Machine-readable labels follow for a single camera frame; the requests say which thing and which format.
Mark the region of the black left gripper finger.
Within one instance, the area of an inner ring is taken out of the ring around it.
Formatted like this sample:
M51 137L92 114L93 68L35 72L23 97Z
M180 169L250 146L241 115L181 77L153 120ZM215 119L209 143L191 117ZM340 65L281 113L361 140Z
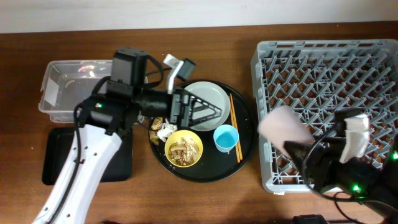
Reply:
M194 118L193 115L197 112L203 111L203 110L211 110L212 114L208 114L205 116L201 116L198 118ZM209 120L218 118L221 116L222 110L217 108L217 107L212 107L212 106L206 106L206 105L202 105L202 106L198 106L192 109L192 115L190 117L190 126L196 126L199 124L202 124L204 122L207 122Z
M194 94L189 94L189 97L190 97L190 107L193 110L195 110L196 108L201 109L201 110L205 110L205 109L219 110L220 109L216 105L214 105L214 104L212 104Z

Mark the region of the pink plastic cup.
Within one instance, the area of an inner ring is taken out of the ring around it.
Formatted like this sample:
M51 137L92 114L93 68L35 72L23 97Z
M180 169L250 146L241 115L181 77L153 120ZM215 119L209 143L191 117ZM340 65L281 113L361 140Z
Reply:
M257 130L285 156L289 155L284 147L286 141L307 145L315 141L310 131L288 106L273 109L261 119Z

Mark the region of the grey round plate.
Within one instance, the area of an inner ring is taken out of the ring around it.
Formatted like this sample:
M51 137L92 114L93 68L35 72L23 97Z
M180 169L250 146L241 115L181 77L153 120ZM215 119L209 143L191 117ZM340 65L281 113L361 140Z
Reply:
M193 130L211 131L226 121L230 112L230 102L229 96L222 87L212 82L195 82L186 86L185 90L221 109L220 117L192 126Z

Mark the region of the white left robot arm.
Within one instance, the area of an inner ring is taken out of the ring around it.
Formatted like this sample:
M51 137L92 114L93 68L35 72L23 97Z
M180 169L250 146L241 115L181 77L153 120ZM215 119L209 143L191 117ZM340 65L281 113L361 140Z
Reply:
M66 161L35 223L83 223L110 160L129 139L138 115L168 118L187 128L218 118L222 110L178 88L142 90L124 97L92 93L73 111L74 137Z

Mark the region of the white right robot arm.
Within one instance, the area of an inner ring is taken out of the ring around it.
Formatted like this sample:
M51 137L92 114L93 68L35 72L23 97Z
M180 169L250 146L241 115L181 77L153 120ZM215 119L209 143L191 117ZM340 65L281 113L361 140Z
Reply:
M345 138L322 135L313 144L286 141L284 149L312 193L335 203L359 203L397 220L397 137L382 169L358 158L341 163L345 143Z

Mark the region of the wooden chopstick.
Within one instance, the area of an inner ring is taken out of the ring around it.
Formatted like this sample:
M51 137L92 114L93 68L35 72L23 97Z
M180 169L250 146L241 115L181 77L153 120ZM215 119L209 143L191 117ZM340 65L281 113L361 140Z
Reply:
M231 122L233 127L236 129L237 133L239 132L238 129L238 124L237 124L237 119L236 119L236 112L234 108L234 102L233 102L233 95L229 94L229 100L230 100L230 105L231 105ZM240 143L240 138L238 138L237 144L236 144L236 157L237 157L237 162L240 163L243 160L243 154L241 150L241 143Z
M229 102L230 102L230 117L231 117L231 125L233 127L233 130L231 131L232 137L234 139L234 146L235 146L235 151L236 151L236 159L237 163L241 162L240 158L240 153L239 153L239 133L236 127L236 118L235 118L235 112L234 112L234 105L233 105L233 96L232 94L229 95Z

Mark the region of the light blue plastic cup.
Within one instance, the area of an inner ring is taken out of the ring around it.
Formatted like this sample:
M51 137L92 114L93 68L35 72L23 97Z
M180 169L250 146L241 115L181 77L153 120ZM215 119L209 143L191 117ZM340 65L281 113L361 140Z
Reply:
M234 139L231 134L232 130L233 127L229 124L223 124L215 129L213 133L213 140L217 150L220 152L230 152L234 147Z

